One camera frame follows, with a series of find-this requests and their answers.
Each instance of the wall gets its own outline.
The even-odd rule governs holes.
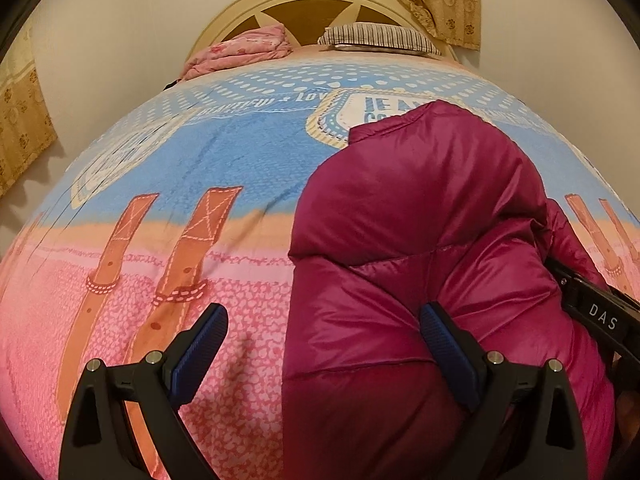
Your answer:
[[[640,216],[640,50],[606,0],[482,0],[482,52],[457,52],[578,146]]]
[[[33,49],[59,140],[0,199],[0,255],[71,161],[174,80],[202,29],[233,1],[40,3]]]

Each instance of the pink blanket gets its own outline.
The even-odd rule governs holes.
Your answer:
[[[283,24],[248,30],[231,40],[209,45],[191,56],[178,81],[187,81],[225,68],[279,59],[291,52],[292,47],[287,41]]]

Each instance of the headboard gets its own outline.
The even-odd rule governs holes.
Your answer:
[[[187,59],[211,43],[228,40],[252,28],[281,22],[291,44],[314,44],[325,27],[353,22],[413,27],[427,35],[443,56],[456,59],[453,49],[430,36],[397,0],[237,0],[202,31]]]

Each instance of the puffer jacket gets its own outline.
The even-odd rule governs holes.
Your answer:
[[[561,309],[548,256],[606,287],[533,163],[494,126],[436,101],[352,128],[294,220],[287,480],[417,480],[442,463],[468,414],[420,337],[429,301],[486,351],[564,363],[589,478],[602,478],[612,386],[596,343]]]

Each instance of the pillow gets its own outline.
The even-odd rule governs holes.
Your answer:
[[[407,48],[391,48],[388,46],[369,46],[369,45],[353,45],[353,44],[337,44],[332,45],[335,50],[344,52],[385,52],[387,54],[406,54],[408,56],[424,56],[424,52],[418,50],[408,50]]]
[[[431,40],[417,30],[383,23],[355,22],[328,27],[318,38],[318,43],[400,48],[418,54],[441,55]]]

